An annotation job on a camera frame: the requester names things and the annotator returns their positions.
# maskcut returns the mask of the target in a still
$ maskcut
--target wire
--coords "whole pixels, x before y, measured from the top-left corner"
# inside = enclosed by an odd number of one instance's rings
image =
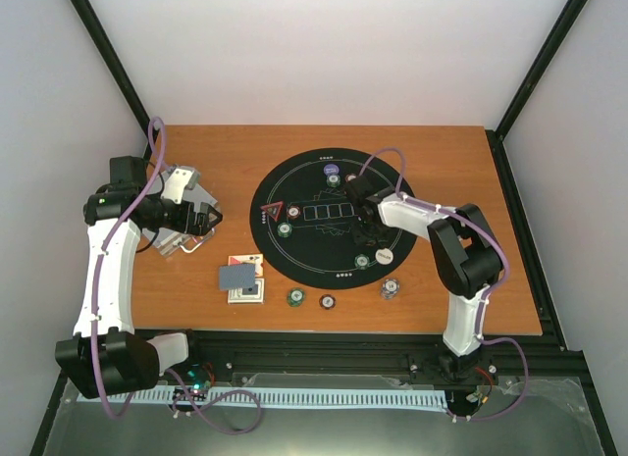
[[[486,379],[486,381],[489,383],[489,392],[487,392],[487,397],[489,397],[491,395],[491,392],[493,391],[493,386],[495,385],[495,383],[493,382],[493,378],[491,378],[491,375],[489,375],[486,371],[484,371],[480,367],[476,367],[475,371],[478,372],[480,375],[482,375]]]
[[[399,159],[401,159],[401,170],[399,171],[399,178],[396,180],[396,186],[394,187],[394,192],[398,195],[401,191],[401,183],[403,182],[403,177],[405,177],[405,156],[403,155],[403,152],[401,152],[401,149],[397,149],[396,147],[384,147],[383,149],[378,150],[368,159],[366,159],[366,162],[364,162],[364,165],[360,169],[359,175],[364,174],[364,171],[369,166],[369,164],[373,162],[373,159],[385,152],[394,152],[399,156]]]
[[[153,246],[153,243],[155,243],[155,240],[157,240],[157,237],[159,236],[159,229],[157,229],[157,231],[155,232],[155,234],[153,235],[153,238],[150,239],[150,242],[148,242],[146,245],[144,245],[143,247],[141,247],[138,250],[135,250],[135,255],[137,255],[138,253],[142,253],[145,252],[146,250],[148,250],[150,247]]]
[[[157,122],[156,120],[159,120],[159,122],[161,122],[161,125],[160,125],[161,127],[158,130],[159,130],[160,133],[163,130],[163,134],[161,136],[162,144],[164,144],[165,140],[166,140],[166,126],[164,125],[164,122],[161,121],[161,118],[159,118],[159,117],[153,118],[150,121],[150,123],[148,124],[148,145],[150,145],[150,151],[152,152],[153,155],[155,155],[157,153],[157,149],[155,148],[155,139],[153,137],[153,130],[154,130],[154,126],[155,126],[154,123]],[[168,165],[165,160],[162,160],[161,164],[159,166],[163,167],[164,170],[169,170],[170,169],[170,165]]]
[[[216,377],[214,376],[214,367],[211,363],[203,365],[203,370],[209,375],[209,381],[212,385],[216,383]]]
[[[480,343],[483,345],[491,346],[498,343],[507,342],[507,343],[512,343],[515,346],[515,348],[519,352],[519,355],[521,356],[521,363],[523,365],[523,373],[525,375],[525,383],[523,386],[523,390],[521,391],[521,394],[510,406],[508,406],[504,410],[497,412],[496,414],[491,415],[489,417],[475,418],[472,420],[474,422],[485,422],[488,420],[495,419],[497,417],[501,417],[502,415],[506,415],[512,410],[514,410],[516,407],[518,407],[521,404],[521,402],[523,402],[523,399],[528,391],[528,377],[529,377],[528,376],[528,361],[526,360],[526,356],[523,352],[523,349],[521,348],[521,345],[519,345],[517,340],[508,336],[505,336],[502,338],[496,338],[493,340],[485,340],[482,336],[482,326],[484,324],[484,317],[486,315],[486,306],[489,303],[489,296],[498,288],[500,288],[508,280],[508,278],[510,278],[510,263],[508,262],[508,259],[506,258],[505,253],[503,252],[503,250],[501,249],[497,241],[491,235],[489,235],[487,232],[485,232],[482,228],[480,228],[473,222],[469,221],[468,219],[463,218],[462,216],[458,215],[457,213],[451,211],[448,208],[443,208],[441,205],[435,205],[432,203],[428,203],[426,201],[422,201],[420,199],[413,198],[412,196],[408,196],[407,194],[402,193],[400,191],[401,182],[405,175],[405,157],[403,156],[403,153],[401,152],[400,149],[396,147],[386,147],[384,149],[378,150],[367,159],[367,161],[362,166],[362,169],[360,170],[360,174],[362,175],[364,173],[368,164],[370,164],[371,161],[376,156],[384,152],[396,152],[399,155],[399,158],[401,159],[401,170],[399,172],[399,179],[397,180],[396,187],[395,187],[395,193],[397,196],[402,198],[408,204],[414,205],[418,208],[425,209],[434,213],[439,213],[445,216],[449,216],[453,219],[456,219],[464,226],[471,228],[472,230],[477,232],[480,236],[482,236],[489,243],[489,245],[493,247],[493,249],[496,251],[497,255],[499,256],[499,259],[501,260],[501,264],[503,265],[503,275],[494,284],[487,287],[482,293],[480,297],[480,303],[478,305],[478,311],[476,314],[476,319],[475,319],[475,324],[474,324],[473,329],[474,329],[474,333],[476,337],[478,338],[478,341],[480,341]],[[452,417],[456,417],[448,409],[447,409],[447,412]]]
[[[508,407],[497,412],[496,414],[489,415],[488,417],[468,418],[469,422],[488,422],[490,420],[494,420],[494,419],[497,419],[499,417],[503,417],[504,415],[509,414],[514,409],[516,409],[519,405],[521,405],[521,402],[523,402],[523,399],[525,399],[526,394],[528,393],[528,387],[530,384],[528,360],[526,360],[526,355],[523,352],[523,348],[521,348],[521,345],[517,342],[517,340],[509,336],[503,336],[501,338],[495,338],[493,340],[480,340],[480,342],[486,346],[497,345],[498,343],[511,343],[512,345],[514,345],[514,347],[519,352],[519,356],[521,356],[521,364],[523,365],[523,375],[525,377],[525,380],[523,382],[523,389],[521,390],[521,393],[516,398],[516,400],[512,402]],[[446,412],[450,417],[453,417],[453,418],[461,417],[458,415],[454,415],[453,413],[451,413],[449,409],[446,409]]]
[[[194,401],[194,396],[187,389],[187,386],[183,382],[181,376],[179,376],[179,374],[175,370],[173,370],[171,368],[167,369],[166,373],[169,373],[171,376],[173,376],[175,378],[175,380],[177,380],[177,382],[179,383],[179,385],[181,386],[181,388],[183,390],[183,393],[185,394],[185,397],[187,398],[187,400],[189,402],[189,405],[191,405],[192,409],[194,409],[194,412],[196,412],[196,414],[201,419],[203,419],[203,421],[207,425],[209,425],[212,429],[214,429],[215,431],[219,431],[220,433],[231,434],[231,435],[249,433],[249,432],[255,430],[257,428],[257,426],[260,424],[260,422],[262,421],[262,403],[260,402],[259,398],[254,393],[252,393],[251,391],[244,390],[244,389],[230,390],[230,391],[225,392],[224,394],[221,394],[218,397],[212,399],[211,401],[207,402],[202,407],[198,407],[198,405],[196,405],[196,402]],[[212,422],[211,420],[209,420],[203,414],[203,411],[212,408],[214,405],[216,405],[217,402],[220,402],[221,400],[225,400],[227,397],[230,397],[232,395],[244,395],[244,396],[248,397],[249,399],[251,399],[255,403],[255,408],[257,410],[257,413],[255,415],[255,420],[253,421],[253,423],[251,425],[249,425],[248,427],[246,427],[244,429],[241,429],[241,430],[232,430],[232,429],[227,429],[225,427],[221,427],[221,426],[215,424],[214,422]]]
[[[145,160],[144,161],[147,165],[150,165],[153,169],[157,170],[157,167],[155,167],[155,164],[153,164],[150,160]],[[161,172],[159,172],[159,179],[161,180],[161,188],[159,191],[157,191],[157,196],[161,196],[164,192],[164,189],[166,189],[166,183],[164,182],[164,176],[162,175]],[[135,250],[135,255],[138,253],[142,253],[145,252],[146,250],[148,250],[150,247],[153,246],[153,243],[155,243],[155,240],[157,240],[157,237],[159,236],[159,229],[157,229],[155,231],[155,234],[153,235],[153,238],[150,239],[150,241],[148,242],[148,244],[144,245],[143,247],[141,247],[138,250]]]
[[[146,160],[145,162],[153,169],[157,170],[155,164],[153,164],[150,160]],[[159,189],[159,191],[157,191],[157,194],[161,196],[164,193],[164,189],[166,189],[166,183],[164,182],[164,176],[162,175],[161,171],[159,172],[159,179],[161,180],[161,188]]]
[[[157,157],[157,163],[155,164],[157,168],[160,168],[162,167],[162,164],[164,162],[164,156],[166,155],[166,143],[167,143],[166,125],[164,125],[164,122],[161,120],[161,118],[158,118],[158,117],[155,117],[152,120],[150,120],[150,123],[148,124],[148,143],[153,148],[155,146],[155,142],[153,140],[153,127],[155,126],[155,123],[159,124],[159,126],[162,129],[161,147],[159,151],[159,156]],[[98,286],[100,283],[100,274],[102,272],[102,264],[105,259],[105,253],[107,252],[107,247],[109,247],[109,244],[111,243],[112,238],[116,234],[116,231],[118,230],[118,228],[120,228],[123,222],[125,222],[129,218],[133,210],[141,202],[144,196],[146,196],[146,194],[148,193],[152,185],[155,183],[155,179],[157,179],[159,173],[160,173],[159,169],[156,169],[153,171],[153,173],[150,176],[150,179],[148,180],[148,183],[139,192],[137,197],[128,206],[128,208],[122,214],[122,216],[120,216],[120,218],[118,218],[116,223],[111,227],[111,230],[109,230],[109,233],[105,236],[105,239],[102,242],[101,249],[103,253],[101,253],[100,255],[96,257],[96,264],[94,267],[94,276],[93,276],[93,282],[91,286],[91,314],[93,317],[91,321],[91,338],[90,338],[91,364],[93,367],[94,380],[96,382],[96,388],[98,389],[98,396],[100,397],[102,407],[105,411],[105,414],[107,414],[107,416],[112,420],[119,420],[123,417],[123,415],[125,415],[125,413],[129,409],[129,405],[131,404],[133,392],[131,392],[129,394],[129,397],[127,397],[127,400],[125,401],[125,404],[123,405],[123,408],[120,411],[120,413],[118,414],[115,413],[114,410],[111,408],[111,404],[109,403],[109,400],[107,399],[107,391],[105,390],[105,383],[103,381],[102,370],[100,368],[100,358],[98,356]]]

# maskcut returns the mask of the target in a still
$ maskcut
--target stack of poker chips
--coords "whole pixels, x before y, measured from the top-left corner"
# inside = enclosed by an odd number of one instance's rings
[[[393,299],[399,293],[399,289],[399,281],[397,279],[388,278],[384,280],[380,294],[384,299]]]

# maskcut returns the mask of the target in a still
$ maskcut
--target green poker chip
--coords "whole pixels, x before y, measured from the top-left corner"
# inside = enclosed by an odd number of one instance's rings
[[[369,268],[369,257],[367,257],[366,255],[358,255],[357,257],[355,257],[355,268],[357,268],[358,270],[366,270],[367,268]]]
[[[329,175],[327,177],[327,185],[331,188],[336,188],[337,186],[340,186],[340,175]]]
[[[281,223],[277,226],[277,234],[279,237],[290,237],[292,226],[288,223]]]
[[[303,301],[305,300],[305,291],[300,287],[291,289],[288,293],[287,300],[290,307],[298,307],[303,304]]]

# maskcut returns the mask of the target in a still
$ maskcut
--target gray floor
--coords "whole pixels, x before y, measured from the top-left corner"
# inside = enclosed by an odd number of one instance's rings
[[[164,405],[131,406],[121,421],[110,421],[99,404],[62,404],[47,455],[602,455],[584,395],[573,386],[537,386],[513,413],[490,423],[453,424],[445,414],[377,410],[266,410],[253,433],[227,436],[198,418],[172,418]],[[513,399],[494,390],[482,414]],[[244,427],[252,409],[216,408],[219,423]]]

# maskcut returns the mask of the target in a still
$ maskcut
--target black circular mat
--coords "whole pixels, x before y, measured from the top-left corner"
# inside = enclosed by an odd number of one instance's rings
[[[369,155],[351,149],[311,150],[287,159],[262,180],[251,203],[250,223],[257,248],[268,263],[302,284],[347,289],[382,279],[405,260],[416,241],[409,232],[394,232],[393,259],[388,265],[375,260],[376,246],[357,246],[350,234],[355,214],[342,185],[346,176],[359,173]],[[330,187],[326,173],[336,172],[340,186]],[[375,159],[365,175],[380,190],[394,186],[399,173]],[[405,180],[401,189],[413,194]],[[300,215],[289,219],[288,209],[294,206]],[[278,233],[282,223],[291,226],[287,237]],[[369,259],[364,270],[355,266],[358,255]]]

